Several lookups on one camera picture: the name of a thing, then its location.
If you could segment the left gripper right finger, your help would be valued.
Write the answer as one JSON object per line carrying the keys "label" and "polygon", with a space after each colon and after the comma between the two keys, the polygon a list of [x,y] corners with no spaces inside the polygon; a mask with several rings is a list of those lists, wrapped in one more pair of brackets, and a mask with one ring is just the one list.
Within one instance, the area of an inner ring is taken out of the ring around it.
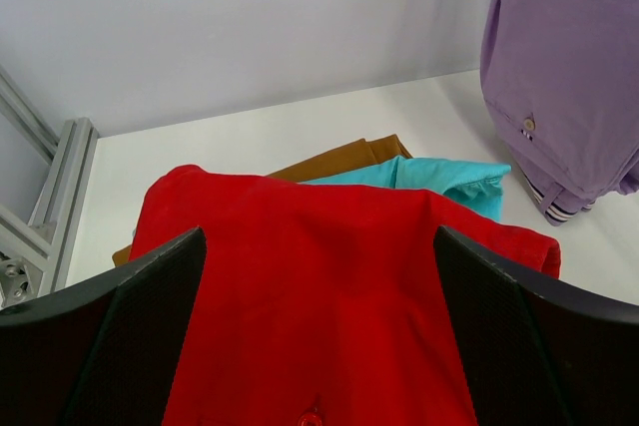
{"label": "left gripper right finger", "polygon": [[433,247],[478,424],[637,424],[637,306],[532,270],[447,226]]}

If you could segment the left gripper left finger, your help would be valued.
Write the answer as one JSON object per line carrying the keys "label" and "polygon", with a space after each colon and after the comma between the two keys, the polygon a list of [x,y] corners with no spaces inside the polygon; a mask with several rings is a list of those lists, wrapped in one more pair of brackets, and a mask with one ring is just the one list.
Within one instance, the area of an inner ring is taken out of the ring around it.
{"label": "left gripper left finger", "polygon": [[206,258],[191,229],[1,312],[4,425],[159,425]]}

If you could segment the teal trousers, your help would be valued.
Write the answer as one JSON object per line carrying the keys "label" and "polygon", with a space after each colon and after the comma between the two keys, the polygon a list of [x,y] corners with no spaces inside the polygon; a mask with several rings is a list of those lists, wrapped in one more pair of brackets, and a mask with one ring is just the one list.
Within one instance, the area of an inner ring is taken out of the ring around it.
{"label": "teal trousers", "polygon": [[350,172],[304,180],[313,186],[353,186],[390,190],[429,190],[492,220],[503,209],[503,179],[511,167],[506,164],[452,161],[446,159],[406,159],[395,156],[380,164]]}

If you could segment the red trousers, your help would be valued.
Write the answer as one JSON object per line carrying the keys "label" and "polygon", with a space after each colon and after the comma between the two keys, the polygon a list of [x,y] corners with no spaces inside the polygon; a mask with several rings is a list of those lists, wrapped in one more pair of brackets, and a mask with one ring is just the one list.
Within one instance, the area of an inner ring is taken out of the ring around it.
{"label": "red trousers", "polygon": [[433,252],[448,225],[557,277],[557,240],[427,190],[182,166],[147,191],[140,257],[194,227],[207,257],[167,425],[471,425]]}

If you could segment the brown trousers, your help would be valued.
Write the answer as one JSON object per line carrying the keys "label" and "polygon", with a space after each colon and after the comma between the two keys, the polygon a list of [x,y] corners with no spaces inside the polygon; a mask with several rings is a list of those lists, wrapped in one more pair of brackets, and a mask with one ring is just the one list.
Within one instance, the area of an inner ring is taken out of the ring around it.
{"label": "brown trousers", "polygon": [[265,177],[213,174],[195,165],[180,166],[159,178],[147,191],[142,209],[184,204],[227,207],[236,202],[265,196],[280,210],[306,213],[316,207],[309,188],[300,183],[377,166],[411,154],[397,135],[369,141],[359,139],[321,153]]}

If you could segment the lilac trousers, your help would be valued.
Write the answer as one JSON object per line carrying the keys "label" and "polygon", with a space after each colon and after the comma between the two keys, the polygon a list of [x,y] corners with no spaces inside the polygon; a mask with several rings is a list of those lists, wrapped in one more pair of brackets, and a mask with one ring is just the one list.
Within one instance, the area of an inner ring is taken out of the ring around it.
{"label": "lilac trousers", "polygon": [[638,0],[491,0],[480,84],[546,220],[638,189]]}

